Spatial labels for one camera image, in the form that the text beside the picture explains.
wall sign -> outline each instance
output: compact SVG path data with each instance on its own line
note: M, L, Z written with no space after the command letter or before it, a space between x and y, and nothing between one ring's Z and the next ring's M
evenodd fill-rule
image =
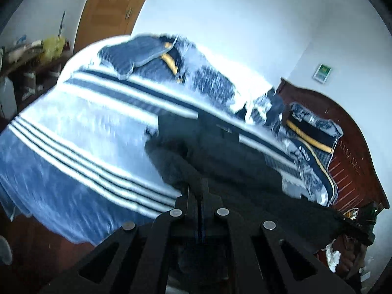
M331 73L331 70L332 70L332 68L330 68L324 64L320 64L320 66L316 70L316 73L314 73L313 78L317 82L324 84L325 81L327 80L329 74Z

white wall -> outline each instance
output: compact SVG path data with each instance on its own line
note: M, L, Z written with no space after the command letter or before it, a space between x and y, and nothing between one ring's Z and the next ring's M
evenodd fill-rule
M86 0L24 0L0 35L0 45L10 46L26 34L29 41L57 35L66 11L62 36L73 48L76 30Z
M368 143L377 175L392 204L392 37L367 0L345 0L310 43L291 72L294 84L338 102L356 121ZM333 68L323 85L312 79L320 63ZM374 283L392 255L392 211L379 217L367 263Z
M324 0L146 0L133 35L180 33L277 86L300 59L326 7Z

wooden floor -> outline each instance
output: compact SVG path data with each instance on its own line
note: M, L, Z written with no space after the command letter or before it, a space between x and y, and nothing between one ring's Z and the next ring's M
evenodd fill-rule
M23 103L17 100L18 112L55 83L56 81L48 80L40 94L31 96ZM7 123L7 120L0 118L0 132ZM72 244L46 229L35 218L21 215L11 222L1 205L0 235L8 240L14 256L11 266L0 266L1 294L38 293L50 280L74 265L94 248L89 243Z

navy stripe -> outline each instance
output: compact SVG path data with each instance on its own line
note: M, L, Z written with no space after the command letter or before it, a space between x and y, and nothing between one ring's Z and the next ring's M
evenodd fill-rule
M28 130L28 129L26 129L25 127L23 127L23 125L19 124L19 123L16 122L15 120L13 120L12 122L13 122L13 123L16 123L18 126L20 126L20 127L23 128L24 130L26 130L27 132L29 132L32 136L36 137L33 133L30 132L30 130ZM79 171L78 169L72 167L71 165L68 165L68 164L64 163L62 160L58 159L56 156L54 156L54 155L52 155L51 153L49 153L48 151L46 151L45 148L44 148L41 144L32 142L29 138L27 138L26 135L24 135L24 134L23 134L20 130L18 130L17 128L16 128L16 130L19 131L28 141L30 141L30 143L31 143L32 145L38 147L40 150L42 150L42 151L44 151L45 153L47 153L49 156L51 156L53 159L55 159L58 163L61 163L62 165L66 166L66 167L68 167L68 168L70 168L70 169L72 169L72 171L75 171L75 172L76 172L78 175L80 175L81 177L86 178L86 179L88 179L88 180L94 182L94 184L96 184L97 186L99 186L99 187L102 188L103 190L106 190L106 192L108 192L109 194L112 194L112 195L116 196L117 198L122 199L122 200L124 200L124 201L136 203L137 205L139 205L139 206L141 206L141 207L143 207L143 208L145 208L145 209L148 209L148 210L150 210L150 211L154 211L154 212L160 213L159 210L156 210L156 209L154 209L154 208L151 208L151 206L148 206L148 205L145 205L145 204L141 204L141 203L139 203L139 202L136 201L136 200L127 199L127 198L122 197L122 196L116 194L115 192L109 190L108 188L106 188L106 187L104 187L102 184L100 184L98 181L94 180L93 178L90 178L90 177L87 176L85 173L82 173L81 171Z
M18 116L18 118L20 118L21 120L23 120L26 124L28 124L29 126L31 126L32 128L34 128L34 130L36 130L37 132L39 132L39 133L42 134L43 136L48 137L47 134L45 134L44 132L42 132L40 129L36 128L34 125L32 125L32 124L31 124L30 122L28 122L27 120L25 120L23 117ZM37 137L36 135L34 135L29 129L27 129L25 126L23 126L23 125L22 125L21 123L19 123L17 120L14 119L13 121L14 121L14 122L17 122L17 124L18 124L19 126L21 126L23 129L25 129L26 131L28 131L32 136L34 136L35 138L37 138L39 141L42 141L39 137ZM85 162L88 162L88 163L92 164L92 165L95 166L96 168L98 168L98 169L100 169L100 170L102 170L102 171L104 171L104 172L107 172L108 174L112 175L113 177L116 177L116 178L118 178L118 179L121 179L121 180L130 182L130 183L132 183L132 184L135 184L136 186L139 186L140 188L145 188L146 190L149 190L149 191L151 191L151 192L153 192L153 193L156 193L156 194L158 194L158 195L161 195L161 196L163 196L163 197L172 199L171 196L165 195L165 194L163 194L163 193L160 192L160 191L156 191L156 190L154 190L154 189L151 189L151 188L148 188L148 187L146 187L146 186L143 186L140 182L135 182L135 181L133 181L133 180L131 180L131 179L129 179L129 178L125 178L125 177L123 177L123 176L121 176L121 175L118 175L117 173L113 173L113 172L110 171L109 169L106 169L106 168L104 168L104 167L102 167L102 166L100 166L100 165L97 165L97 164L94 163L93 161L87 159L86 157L84 157L83 155L79 154L78 152L76 152L76 151L73 150L72 148L69 148L68 146L65 146L65 145L61 144L60 142L58 142L57 140L55 140L55 139L53 139L53 138L51 138L51 137L49 137L49 138L50 138L51 141L55 142L56 144L58 144L59 146L63 147L64 149L66 149L66 150L72 152L74 155L78 156L80 159L83 159ZM59 151L58 149L56 149L56 148L53 147L52 145L50 145L50 144L48 144L48 143L45 143L45 144L47 144L48 146L50 146L52 149L56 150L56 151L57 151L58 153L60 153L61 155L65 156L65 157L67 157L67 158L69 158L69 159L71 159L73 162L77 163L77 164L80 165L82 168L87 168L87 169L90 170L91 172L93 172L93 173L95 173L96 175L98 175L100 178L102 178L102 179L104 179L104 180L110 182L111 184L117 186L118 188L127 189L127 188L124 188L124 187L122 187L122 186L119 186L119 185L116 184L115 182L112 182L112 181L111 181L110 179L108 179L108 178L102 177L101 174L97 173L95 170L90 169L90 168L87 167L87 166L81 165L77 160L75 160L74 158L72 158L72 157L69 156L69 155L65 155L63 152ZM131 191L132 193L134 193L134 194L136 194L136 195L140 195L140 194L138 194L137 192L134 192L133 190L129 190L129 191ZM150 197L145 196L145 195L141 195L141 196L143 196L143 197L145 197L145 198L148 198L148 199L151 199ZM158 200L154 200L154 201L155 201L155 202L158 202L158 203L164 203L164 204L166 204L164 201L160 201L160 200L159 200L159 201L158 201Z
M206 112L205 110L203 110L203 109L201 109L201 108L199 108L197 106L194 106L192 104L183 102L181 100L178 100L176 98L170 97L168 95L162 94L162 93L160 93L158 91L152 90L152 89L150 89L148 87L145 87L145 86L140 85L138 83L134 83L134 82L129 81L129 80L120 80L120 79L118 79L115 76L111 76L111 75L108 75L108 74L105 74L105 73L102 73L102 72L97 72L97 71L88 70L88 69L86 69L86 70L82 69L82 70L76 71L76 72L84 72L84 73L88 73L88 74L91 74L91 75L94 75L94 76L97 76L97 77L100 77L100 78L110 79L110 80L112 80L114 82L121 83L121 84L130 86L130 87L133 87L135 89L141 90L141 91L143 91L143 92L145 92L147 94L150 94L152 96L155 96L155 97L164 99L166 101L172 102L174 104L183 106L185 108L194 110L195 112L197 112L199 114L208 115L212 120L217 118L215 115L213 115L213 114L211 114L209 112ZM242 128L239 128L239 127L237 127L237 126L235 126L233 124L230 124L230 123L228 123L228 122L226 122L224 120L221 120L221 119L220 119L220 125L224 126L226 128L230 128L230 130L232 130L232 131L236 130L236 132L238 132L239 134L242 134L242 135L244 135L244 136L246 136L246 137L248 137L250 139L253 139L254 141L262 144L263 146L271 149L275 153L279 154L280 156L282 156L285 159L289 160L290 162L294 163L294 159L292 157L286 155L283 151L281 151L280 149L276 148L274 145L268 143L267 141L262 140L258 136L254 135L254 134L252 134L250 132L247 132L246 130L243 130Z
M123 103L127 103L135 107L139 107L145 111L155 114L156 116L162 116L167 114L174 115L172 112L169 112L164 108L155 106L150 103L146 103L145 101L134 98L131 95L124 94L116 90L112 90L105 86L95 84L94 82L84 81L82 79L77 79L77 78L70 78L66 80L64 83L81 86L83 88L93 90L97 93L108 95L111 98L117 99L118 101L122 101Z
M322 169L320 168L320 166L318 165L316 159L314 158L312 152L308 149L308 147L306 147L301 141L299 141L298 139L294 139L291 138L291 141L297 146L297 148L302 147L306 153L308 154L309 157L309 161L308 164L309 166L313 169L314 173L316 174L316 176L321 180L321 182L323 183L325 189L327 190L327 194L328 194L328 201L331 201L334 191L333 188L331 186L331 182L329 181L329 179L327 178L326 174L324 173L324 171L322 171Z
M297 120L293 116L293 112L290 113L287 120L292 122L301 131L303 131L305 134L307 134L309 137L313 138L314 140L318 141L319 143L322 143L322 144L330 147L331 149L334 148L336 140L337 140L334 136L331 136L331 135L327 134L326 132L323 132L321 129L318 129L317 127L309 124L304 119L302 119L301 121Z

yellow plastic bag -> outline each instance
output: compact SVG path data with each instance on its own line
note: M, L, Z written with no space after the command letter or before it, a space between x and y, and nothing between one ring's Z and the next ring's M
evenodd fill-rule
M65 38L60 36L51 36L43 41L42 49L44 52L40 55L40 62L50 62L59 58L63 52Z

